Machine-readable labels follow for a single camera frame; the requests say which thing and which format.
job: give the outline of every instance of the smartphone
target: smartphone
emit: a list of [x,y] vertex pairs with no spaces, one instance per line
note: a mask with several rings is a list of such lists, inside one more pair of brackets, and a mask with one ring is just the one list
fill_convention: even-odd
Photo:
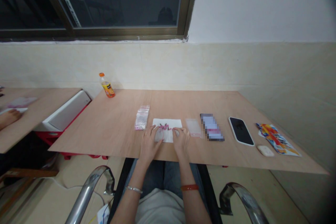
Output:
[[250,135],[250,132],[242,119],[229,117],[229,123],[237,142],[249,146],[254,146],[254,142]]
[[209,141],[225,140],[212,114],[201,114],[201,121]]

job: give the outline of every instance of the bracelet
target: bracelet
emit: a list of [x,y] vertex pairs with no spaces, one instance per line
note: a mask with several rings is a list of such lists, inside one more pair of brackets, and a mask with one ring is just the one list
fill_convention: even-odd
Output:
[[191,190],[198,190],[198,185],[183,185],[181,186],[181,191],[191,191]]
[[131,186],[127,186],[126,187],[128,190],[132,190],[132,191],[136,191],[137,193],[140,193],[142,194],[142,191],[138,188],[135,188],[135,187],[131,187]]

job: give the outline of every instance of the floor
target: floor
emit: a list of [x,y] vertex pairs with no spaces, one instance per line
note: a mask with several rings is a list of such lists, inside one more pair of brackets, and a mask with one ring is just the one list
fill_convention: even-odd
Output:
[[[111,168],[116,179],[116,185],[123,167],[124,158],[110,157],[92,159],[89,156],[74,156],[71,160],[64,160],[60,156],[57,160],[59,174],[56,180],[66,187],[83,185],[88,175],[100,165]],[[308,223],[299,209],[295,206],[277,180],[268,170],[248,168],[223,168],[208,166],[216,196],[228,182],[237,182],[246,187],[256,198],[270,223]],[[99,180],[96,191],[103,195],[106,179]],[[35,224],[50,223],[63,224],[74,205],[80,188],[65,190],[53,180],[36,180],[20,200],[8,211],[0,223]],[[112,198],[103,195],[105,203]],[[103,206],[99,196],[93,194],[82,220],[82,224],[89,224],[95,214]],[[239,197],[234,194],[231,198],[233,216],[222,216],[223,223],[251,223]]]

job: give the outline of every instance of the white shirt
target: white shirt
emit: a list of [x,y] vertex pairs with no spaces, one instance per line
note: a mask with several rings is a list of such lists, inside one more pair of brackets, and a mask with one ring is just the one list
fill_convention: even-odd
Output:
[[183,200],[168,190],[154,189],[139,201],[135,223],[183,223],[186,222]]

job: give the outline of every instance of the table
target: table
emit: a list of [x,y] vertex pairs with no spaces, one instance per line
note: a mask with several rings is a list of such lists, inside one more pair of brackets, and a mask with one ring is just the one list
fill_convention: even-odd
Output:
[[39,123],[77,94],[81,88],[4,88],[0,107],[19,97],[37,97],[22,117],[0,131],[0,153],[6,153]]
[[[181,119],[186,127],[186,118],[195,118],[201,125],[200,113],[215,116],[225,141],[191,138],[188,152],[192,163],[328,174],[279,128],[302,157],[276,153],[258,135],[255,125],[272,122],[237,91],[115,90],[115,93],[114,98],[107,98],[102,91],[49,150],[138,158],[143,132],[134,130],[135,116],[141,105],[150,105],[147,126],[152,125],[154,118]],[[275,156],[265,157],[255,146],[238,143],[228,117],[244,120],[255,145],[267,145]],[[173,144],[162,143],[155,159],[177,161]]]

